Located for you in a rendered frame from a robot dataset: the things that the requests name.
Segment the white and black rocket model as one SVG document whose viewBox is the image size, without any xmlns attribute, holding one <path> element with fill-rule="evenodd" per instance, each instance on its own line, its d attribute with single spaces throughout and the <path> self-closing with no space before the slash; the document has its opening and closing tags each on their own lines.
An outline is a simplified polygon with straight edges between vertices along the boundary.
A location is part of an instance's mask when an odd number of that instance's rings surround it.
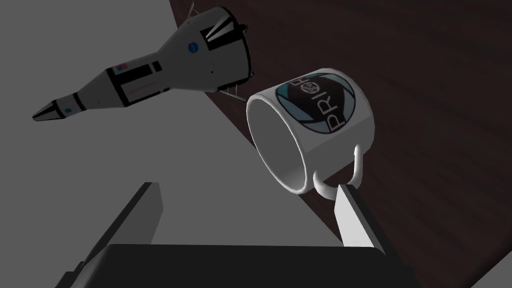
<svg viewBox="0 0 512 288">
<path fill-rule="evenodd" d="M 254 75 L 247 30 L 223 6 L 190 15 L 157 51 L 105 69 L 77 92 L 49 102 L 32 119 L 126 108 L 171 89 L 228 95 Z"/>
</svg>

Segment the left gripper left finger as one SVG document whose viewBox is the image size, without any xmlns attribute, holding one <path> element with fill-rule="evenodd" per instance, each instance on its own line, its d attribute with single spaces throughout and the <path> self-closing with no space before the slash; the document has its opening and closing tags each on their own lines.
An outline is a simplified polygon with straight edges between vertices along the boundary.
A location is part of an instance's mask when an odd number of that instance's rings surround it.
<svg viewBox="0 0 512 288">
<path fill-rule="evenodd" d="M 145 182 L 94 245 L 84 264 L 111 244 L 151 244 L 163 210 L 159 183 Z"/>
</svg>

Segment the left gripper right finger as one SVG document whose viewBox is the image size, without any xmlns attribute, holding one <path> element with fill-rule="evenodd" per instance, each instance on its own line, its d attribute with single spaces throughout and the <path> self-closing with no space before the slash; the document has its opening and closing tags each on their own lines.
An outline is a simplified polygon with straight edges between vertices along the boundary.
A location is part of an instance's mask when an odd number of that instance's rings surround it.
<svg viewBox="0 0 512 288">
<path fill-rule="evenodd" d="M 371 247 L 386 253 L 386 235 L 353 185 L 337 187 L 334 213 L 345 246 Z"/>
</svg>

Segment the white mug with round emblem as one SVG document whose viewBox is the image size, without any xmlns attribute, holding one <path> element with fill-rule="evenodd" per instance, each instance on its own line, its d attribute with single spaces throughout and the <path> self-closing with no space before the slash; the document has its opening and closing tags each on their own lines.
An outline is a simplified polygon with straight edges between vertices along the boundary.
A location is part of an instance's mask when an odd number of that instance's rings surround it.
<svg viewBox="0 0 512 288">
<path fill-rule="evenodd" d="M 300 195 L 367 152 L 375 136 L 369 101 L 348 76 L 321 68 L 252 95 L 246 118 L 273 177 Z"/>
</svg>

